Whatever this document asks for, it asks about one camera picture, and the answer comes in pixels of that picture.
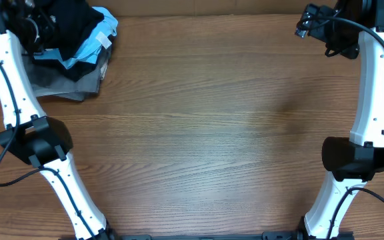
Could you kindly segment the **black t-shirt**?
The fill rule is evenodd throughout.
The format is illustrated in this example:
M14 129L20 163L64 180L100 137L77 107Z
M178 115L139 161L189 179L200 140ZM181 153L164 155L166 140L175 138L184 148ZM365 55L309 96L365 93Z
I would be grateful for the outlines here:
M86 0L38 0L35 6L55 18L48 48L58 49L63 61L73 58L92 30L104 19Z

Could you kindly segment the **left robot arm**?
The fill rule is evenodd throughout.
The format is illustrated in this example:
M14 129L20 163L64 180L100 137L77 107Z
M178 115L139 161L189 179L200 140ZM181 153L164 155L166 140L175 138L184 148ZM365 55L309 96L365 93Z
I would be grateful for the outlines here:
M3 153L40 173L59 198L76 239L116 239L75 166L64 122L47 116L31 86L25 60L92 70L111 44L110 14L86 1L0 1L0 103Z

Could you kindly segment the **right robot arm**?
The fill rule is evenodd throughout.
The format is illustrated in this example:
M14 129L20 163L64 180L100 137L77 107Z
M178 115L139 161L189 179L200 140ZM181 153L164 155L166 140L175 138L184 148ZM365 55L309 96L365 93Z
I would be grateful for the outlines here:
M352 233L340 232L340 224L355 196L384 172L384 0L308 4L295 33L324 42L327 57L360 59L361 73L349 136L324 140L324 182L292 237L352 239Z

